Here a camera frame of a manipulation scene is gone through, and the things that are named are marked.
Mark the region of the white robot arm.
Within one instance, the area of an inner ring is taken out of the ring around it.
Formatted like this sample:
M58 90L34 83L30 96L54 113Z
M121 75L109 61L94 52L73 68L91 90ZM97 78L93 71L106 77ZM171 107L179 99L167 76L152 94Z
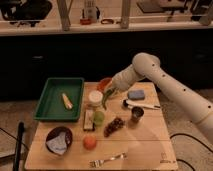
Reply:
M213 144L213 103L163 71L158 57L148 53L136 54L127 68L113 76L112 85L123 92L144 78L156 84L170 100L181 107Z

